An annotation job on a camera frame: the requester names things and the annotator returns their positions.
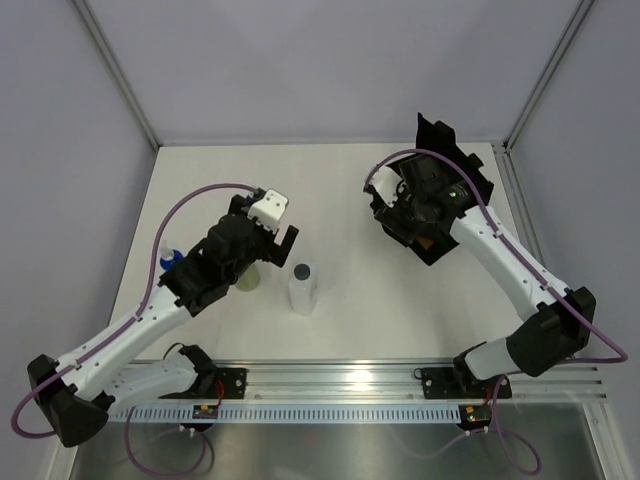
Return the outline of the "white bottle grey cap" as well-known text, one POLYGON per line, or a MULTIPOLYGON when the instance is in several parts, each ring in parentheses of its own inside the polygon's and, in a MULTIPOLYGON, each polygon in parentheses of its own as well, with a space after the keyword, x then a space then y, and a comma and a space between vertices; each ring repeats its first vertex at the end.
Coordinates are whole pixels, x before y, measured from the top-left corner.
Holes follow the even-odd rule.
POLYGON ((310 316, 314 310, 318 290, 318 275, 313 263, 298 263, 289 281, 288 291, 294 312, 310 316))

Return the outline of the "black canvas bag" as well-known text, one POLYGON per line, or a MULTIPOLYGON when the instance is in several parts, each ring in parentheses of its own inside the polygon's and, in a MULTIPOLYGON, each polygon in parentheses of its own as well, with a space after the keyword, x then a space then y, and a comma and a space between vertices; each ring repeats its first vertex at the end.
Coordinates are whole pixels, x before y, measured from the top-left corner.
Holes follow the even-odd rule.
MULTIPOLYGON (((416 151, 401 153, 381 167, 389 167, 402 178, 404 189, 440 206, 439 231, 435 240, 396 240, 431 266, 458 246, 450 230, 467 210, 488 205, 494 184, 481 169, 482 160, 466 154, 457 145, 453 128, 442 121, 434 123, 418 116, 416 151)), ((375 168, 365 183, 379 170, 375 168)))

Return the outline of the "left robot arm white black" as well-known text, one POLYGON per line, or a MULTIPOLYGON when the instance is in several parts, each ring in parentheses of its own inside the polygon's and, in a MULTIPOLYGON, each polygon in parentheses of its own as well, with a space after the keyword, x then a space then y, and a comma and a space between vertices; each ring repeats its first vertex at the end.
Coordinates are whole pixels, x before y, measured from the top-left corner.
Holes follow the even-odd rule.
POLYGON ((147 401, 172 395, 200 399, 215 391, 218 368, 196 345, 145 367, 127 366, 224 298, 255 262, 284 266, 299 233, 289 226, 283 240, 276 239, 288 204, 273 189, 234 196, 202 240, 151 278, 132 313, 57 359, 40 355, 30 362, 33 399, 63 446, 88 441, 111 417, 147 401))

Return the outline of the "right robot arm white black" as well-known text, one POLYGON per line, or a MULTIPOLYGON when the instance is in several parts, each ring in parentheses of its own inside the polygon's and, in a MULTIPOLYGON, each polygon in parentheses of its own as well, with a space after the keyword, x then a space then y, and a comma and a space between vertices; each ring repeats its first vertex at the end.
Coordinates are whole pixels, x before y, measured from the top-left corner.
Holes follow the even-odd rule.
POLYGON ((548 272, 508 231, 489 202, 494 185, 474 154, 454 160, 404 150, 365 179, 383 230, 432 265, 461 246, 506 294, 522 324, 512 334, 473 346, 453 360, 453 385, 474 397, 503 374, 538 377, 584 349, 596 300, 548 272))

